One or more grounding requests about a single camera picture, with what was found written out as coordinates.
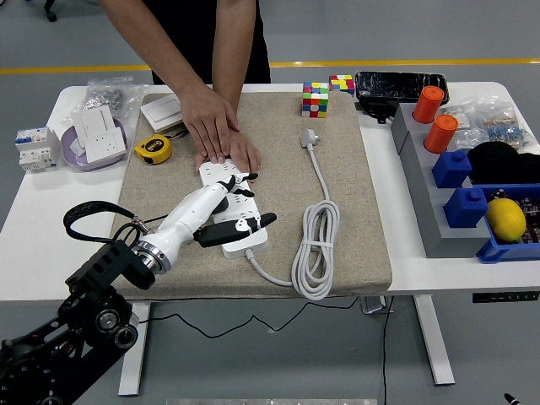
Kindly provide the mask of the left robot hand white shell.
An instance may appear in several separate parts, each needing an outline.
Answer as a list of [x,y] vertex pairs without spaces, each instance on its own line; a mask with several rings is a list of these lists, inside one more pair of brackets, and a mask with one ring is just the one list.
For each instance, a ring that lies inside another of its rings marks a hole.
[[187,194],[159,228],[141,237],[132,251],[152,272],[165,273],[176,264],[179,250],[193,241],[206,248],[260,233],[277,219],[275,213],[253,213],[245,219],[205,224],[228,194],[253,197],[254,193],[242,187],[241,183],[255,178],[257,175],[253,173],[231,174]]

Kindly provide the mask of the person's left hand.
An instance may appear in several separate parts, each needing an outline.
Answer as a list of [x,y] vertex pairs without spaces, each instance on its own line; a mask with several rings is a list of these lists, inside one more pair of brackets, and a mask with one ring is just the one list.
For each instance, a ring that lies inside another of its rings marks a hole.
[[229,156],[240,172],[257,173],[261,168],[259,149],[241,132],[229,131]]

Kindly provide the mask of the person's right hand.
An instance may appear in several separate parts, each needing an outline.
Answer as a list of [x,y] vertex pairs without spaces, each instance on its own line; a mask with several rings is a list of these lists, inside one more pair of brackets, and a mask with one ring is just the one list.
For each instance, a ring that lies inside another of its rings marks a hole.
[[230,154],[230,130],[240,130],[236,113],[241,90],[214,89],[198,83],[175,94],[198,153],[213,163],[222,163]]

